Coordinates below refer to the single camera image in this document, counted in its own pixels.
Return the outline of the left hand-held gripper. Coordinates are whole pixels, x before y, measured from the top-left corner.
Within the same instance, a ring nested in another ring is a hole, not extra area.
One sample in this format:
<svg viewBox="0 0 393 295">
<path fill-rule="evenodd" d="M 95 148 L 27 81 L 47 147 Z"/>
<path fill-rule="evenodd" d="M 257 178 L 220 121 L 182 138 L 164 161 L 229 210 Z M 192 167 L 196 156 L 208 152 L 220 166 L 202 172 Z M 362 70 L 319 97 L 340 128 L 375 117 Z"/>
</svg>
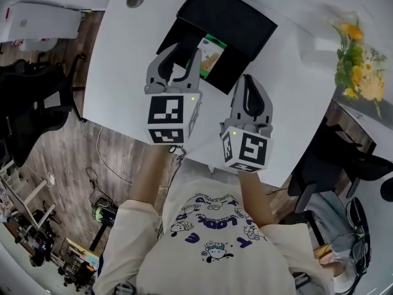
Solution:
<svg viewBox="0 0 393 295">
<path fill-rule="evenodd" d="M 185 74 L 168 82 L 180 48 L 175 43 L 162 50 L 147 68 L 145 94 L 148 103 L 146 131 L 152 144 L 184 145 L 199 116 L 201 50 L 192 53 Z"/>
</svg>

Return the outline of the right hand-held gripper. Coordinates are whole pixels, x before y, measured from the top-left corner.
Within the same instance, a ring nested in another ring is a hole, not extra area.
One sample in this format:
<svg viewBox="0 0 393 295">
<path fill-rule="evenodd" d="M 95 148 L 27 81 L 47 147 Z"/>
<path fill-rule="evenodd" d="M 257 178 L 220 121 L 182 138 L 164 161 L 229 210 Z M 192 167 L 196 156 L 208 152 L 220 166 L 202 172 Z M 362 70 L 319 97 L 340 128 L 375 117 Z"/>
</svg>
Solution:
<svg viewBox="0 0 393 295">
<path fill-rule="evenodd" d="M 255 77 L 243 74 L 236 83 L 231 107 L 231 119 L 220 124 L 225 167 L 246 173 L 265 170 L 273 148 L 270 97 Z"/>
</svg>

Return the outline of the green white carton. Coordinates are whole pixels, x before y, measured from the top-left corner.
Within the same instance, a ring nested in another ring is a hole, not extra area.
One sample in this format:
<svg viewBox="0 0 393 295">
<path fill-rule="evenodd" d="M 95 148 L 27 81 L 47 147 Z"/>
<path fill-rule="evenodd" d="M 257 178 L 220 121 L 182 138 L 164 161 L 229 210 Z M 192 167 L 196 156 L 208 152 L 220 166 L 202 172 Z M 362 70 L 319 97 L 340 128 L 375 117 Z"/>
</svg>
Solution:
<svg viewBox="0 0 393 295">
<path fill-rule="evenodd" d="M 214 65 L 218 62 L 226 47 L 226 43 L 218 40 L 210 34 L 207 34 L 200 40 L 196 48 L 199 48 L 202 53 L 200 70 L 201 78 L 205 79 L 209 76 Z"/>
</svg>

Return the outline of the black box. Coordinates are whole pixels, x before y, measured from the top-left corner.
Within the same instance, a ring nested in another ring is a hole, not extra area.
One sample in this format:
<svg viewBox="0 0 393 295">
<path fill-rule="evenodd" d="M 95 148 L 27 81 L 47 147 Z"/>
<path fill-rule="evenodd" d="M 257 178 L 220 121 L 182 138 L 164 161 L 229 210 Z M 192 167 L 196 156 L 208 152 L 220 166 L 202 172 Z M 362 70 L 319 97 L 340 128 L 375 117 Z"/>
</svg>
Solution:
<svg viewBox="0 0 393 295">
<path fill-rule="evenodd" d="M 174 62 L 186 68 L 192 52 L 207 34 L 226 43 L 209 76 L 202 79 L 229 94 L 277 27 L 242 0 L 186 0 L 158 51 L 179 43 Z"/>
</svg>

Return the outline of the person's left forearm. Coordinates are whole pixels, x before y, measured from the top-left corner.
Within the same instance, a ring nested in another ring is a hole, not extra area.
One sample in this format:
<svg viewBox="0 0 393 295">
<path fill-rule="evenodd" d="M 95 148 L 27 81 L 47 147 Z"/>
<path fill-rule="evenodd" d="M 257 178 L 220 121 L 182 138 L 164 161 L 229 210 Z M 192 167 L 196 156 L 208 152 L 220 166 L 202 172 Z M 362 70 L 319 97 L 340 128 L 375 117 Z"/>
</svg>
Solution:
<svg viewBox="0 0 393 295">
<path fill-rule="evenodd" d="M 131 188 L 131 200 L 155 205 L 170 148 L 169 145 L 149 148 Z"/>
</svg>

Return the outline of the person's right forearm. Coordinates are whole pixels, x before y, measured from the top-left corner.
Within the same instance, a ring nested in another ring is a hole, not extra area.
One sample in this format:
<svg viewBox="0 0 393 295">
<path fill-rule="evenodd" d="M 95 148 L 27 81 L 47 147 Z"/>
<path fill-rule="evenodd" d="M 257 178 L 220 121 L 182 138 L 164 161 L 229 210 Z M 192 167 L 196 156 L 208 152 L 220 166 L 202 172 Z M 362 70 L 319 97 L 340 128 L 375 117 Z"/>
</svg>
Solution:
<svg viewBox="0 0 393 295">
<path fill-rule="evenodd" d="M 247 214 L 259 228 L 275 224 L 269 198 L 263 191 L 258 174 L 240 171 L 238 176 L 243 205 Z"/>
</svg>

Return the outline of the black mesh office chair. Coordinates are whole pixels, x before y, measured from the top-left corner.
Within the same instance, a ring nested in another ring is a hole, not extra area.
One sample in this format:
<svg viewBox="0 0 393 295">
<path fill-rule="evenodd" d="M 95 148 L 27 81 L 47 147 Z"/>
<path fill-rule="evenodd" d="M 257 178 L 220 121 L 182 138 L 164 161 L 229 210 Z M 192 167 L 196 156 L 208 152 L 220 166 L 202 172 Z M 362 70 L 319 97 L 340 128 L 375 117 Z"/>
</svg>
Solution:
<svg viewBox="0 0 393 295">
<path fill-rule="evenodd" d="M 75 56 L 68 73 L 61 63 L 19 59 L 0 66 L 0 165 L 13 162 L 22 167 L 38 139 L 61 129 L 74 112 L 81 122 L 74 92 L 77 64 L 86 60 Z"/>
<path fill-rule="evenodd" d="M 339 125 L 320 123 L 305 153 L 292 171 L 288 195 L 297 197 L 295 213 L 304 212 L 313 194 L 334 191 L 341 172 L 375 181 L 393 172 L 393 162 L 358 149 L 359 143 Z"/>
</svg>

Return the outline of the yellow flower bouquet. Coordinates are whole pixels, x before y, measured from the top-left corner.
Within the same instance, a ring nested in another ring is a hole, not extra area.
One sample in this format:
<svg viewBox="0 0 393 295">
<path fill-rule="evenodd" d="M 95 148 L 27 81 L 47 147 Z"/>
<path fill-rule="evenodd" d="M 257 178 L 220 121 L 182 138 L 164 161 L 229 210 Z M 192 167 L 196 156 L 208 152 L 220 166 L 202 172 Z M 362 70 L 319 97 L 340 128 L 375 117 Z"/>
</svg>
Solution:
<svg viewBox="0 0 393 295">
<path fill-rule="evenodd" d="M 358 17 L 335 21 L 332 27 L 340 37 L 335 85 L 346 99 L 369 104 L 382 118 L 387 56 L 365 43 Z"/>
</svg>

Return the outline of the white cabinet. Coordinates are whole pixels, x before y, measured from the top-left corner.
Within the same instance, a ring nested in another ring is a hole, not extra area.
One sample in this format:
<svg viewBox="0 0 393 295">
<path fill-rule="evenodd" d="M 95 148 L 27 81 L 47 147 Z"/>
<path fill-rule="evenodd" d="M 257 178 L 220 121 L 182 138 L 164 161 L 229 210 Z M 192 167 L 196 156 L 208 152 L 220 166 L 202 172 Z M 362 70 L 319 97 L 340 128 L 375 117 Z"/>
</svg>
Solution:
<svg viewBox="0 0 393 295">
<path fill-rule="evenodd" d="M 22 39 L 75 39 L 83 15 L 63 7 L 0 1 L 0 43 Z"/>
</svg>

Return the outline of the person's cream printed t-shirt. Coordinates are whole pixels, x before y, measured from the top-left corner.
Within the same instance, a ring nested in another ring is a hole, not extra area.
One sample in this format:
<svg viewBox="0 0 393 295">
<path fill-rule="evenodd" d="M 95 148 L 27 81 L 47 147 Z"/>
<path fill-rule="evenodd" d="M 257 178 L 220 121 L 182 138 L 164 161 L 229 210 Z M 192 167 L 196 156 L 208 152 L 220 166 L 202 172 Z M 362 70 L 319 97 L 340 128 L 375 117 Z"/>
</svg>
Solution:
<svg viewBox="0 0 393 295">
<path fill-rule="evenodd" d="M 240 189 L 180 176 L 158 215 L 148 203 L 119 207 L 94 295 L 332 295 L 304 224 L 259 227 Z"/>
</svg>

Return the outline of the black and green floor device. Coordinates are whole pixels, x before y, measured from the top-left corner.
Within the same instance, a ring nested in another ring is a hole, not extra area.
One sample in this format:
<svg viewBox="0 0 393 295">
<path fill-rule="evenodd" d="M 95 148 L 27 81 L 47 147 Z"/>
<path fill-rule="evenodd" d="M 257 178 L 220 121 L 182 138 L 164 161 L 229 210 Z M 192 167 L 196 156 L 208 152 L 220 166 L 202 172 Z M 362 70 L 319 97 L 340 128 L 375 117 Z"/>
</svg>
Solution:
<svg viewBox="0 0 393 295">
<path fill-rule="evenodd" d="M 113 227 L 118 211 L 118 206 L 112 199 L 99 195 L 91 205 L 92 216 L 95 221 L 107 227 Z"/>
</svg>

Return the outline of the black desk foot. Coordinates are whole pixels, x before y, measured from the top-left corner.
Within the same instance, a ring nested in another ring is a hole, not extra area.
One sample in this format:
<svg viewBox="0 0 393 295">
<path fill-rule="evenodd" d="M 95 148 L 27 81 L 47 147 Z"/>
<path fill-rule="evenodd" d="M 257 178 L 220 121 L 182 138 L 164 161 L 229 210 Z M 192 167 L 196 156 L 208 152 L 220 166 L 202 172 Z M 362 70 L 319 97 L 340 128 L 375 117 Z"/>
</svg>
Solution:
<svg viewBox="0 0 393 295">
<path fill-rule="evenodd" d="M 102 224 L 98 233 L 95 235 L 90 247 L 89 247 L 89 251 L 94 252 L 96 247 L 98 246 L 99 241 L 101 240 L 105 230 L 107 229 L 107 226 L 105 224 Z"/>
</svg>

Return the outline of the white table frame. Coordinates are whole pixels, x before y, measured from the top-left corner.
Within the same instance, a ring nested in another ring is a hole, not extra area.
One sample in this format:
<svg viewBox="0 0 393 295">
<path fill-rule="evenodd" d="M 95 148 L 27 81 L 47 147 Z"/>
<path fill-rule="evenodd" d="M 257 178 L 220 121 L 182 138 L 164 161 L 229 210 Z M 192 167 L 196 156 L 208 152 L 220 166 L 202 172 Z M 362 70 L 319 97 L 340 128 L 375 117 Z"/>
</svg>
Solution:
<svg viewBox="0 0 393 295">
<path fill-rule="evenodd" d="M 7 169 L 14 166 L 15 164 L 13 160 L 11 160 L 9 163 L 0 168 L 1 186 L 5 189 L 6 195 L 10 198 L 10 201 L 13 203 L 17 211 L 20 212 L 30 222 L 30 227 L 40 229 L 43 223 L 49 218 L 56 205 L 51 204 L 51 206 L 46 209 L 43 217 L 41 217 L 40 220 L 36 221 L 33 216 L 33 210 L 29 207 L 29 204 L 47 185 L 47 180 L 43 179 L 34 188 L 30 186 L 29 182 L 26 179 L 22 179 L 14 185 L 12 183 L 12 177 L 7 174 Z M 22 197 L 20 197 L 19 192 L 25 189 L 29 189 L 30 193 L 23 199 Z"/>
</svg>

